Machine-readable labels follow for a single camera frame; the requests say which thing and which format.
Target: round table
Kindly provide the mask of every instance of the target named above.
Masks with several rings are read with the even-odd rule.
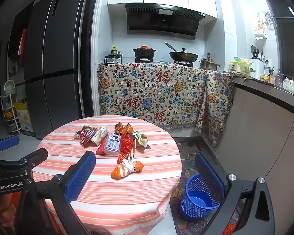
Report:
[[[150,149],[139,148],[135,160],[144,164],[141,173],[131,173],[121,180],[111,178],[117,157],[96,155],[96,166],[78,199],[71,206],[89,231],[112,235],[147,234],[164,217],[171,191],[178,184],[182,164],[179,150],[170,134],[149,122],[124,116],[97,116],[70,122],[47,135],[38,149],[48,150],[46,161],[33,169],[35,181],[50,180],[77,163],[86,150],[74,134],[83,125],[104,126],[114,132],[115,125],[130,123],[135,131],[146,134]],[[60,229],[63,227],[50,200],[46,200]]]

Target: patterned floor mat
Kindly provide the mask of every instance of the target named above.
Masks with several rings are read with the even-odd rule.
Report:
[[[182,160],[182,174],[177,187],[172,191],[170,207],[177,235],[199,235],[207,226],[216,211],[212,211],[208,216],[198,221],[187,221],[181,218],[179,214],[179,205],[185,191],[187,180],[194,174],[198,173],[195,166],[195,155],[199,152],[197,143],[182,142],[177,144]],[[230,223],[237,222],[239,213],[235,210]]]

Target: blue trash can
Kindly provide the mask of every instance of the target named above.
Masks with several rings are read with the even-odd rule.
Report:
[[[190,177],[180,204],[180,215],[187,220],[198,220],[220,206],[213,199],[200,174]]]

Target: white dish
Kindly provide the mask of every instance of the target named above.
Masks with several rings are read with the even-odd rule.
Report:
[[[294,94],[294,87],[286,86],[286,90],[290,91],[292,94]]]

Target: black range hood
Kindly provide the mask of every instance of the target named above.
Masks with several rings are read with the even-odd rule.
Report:
[[[126,3],[127,33],[161,34],[195,40],[205,14],[155,3]]]

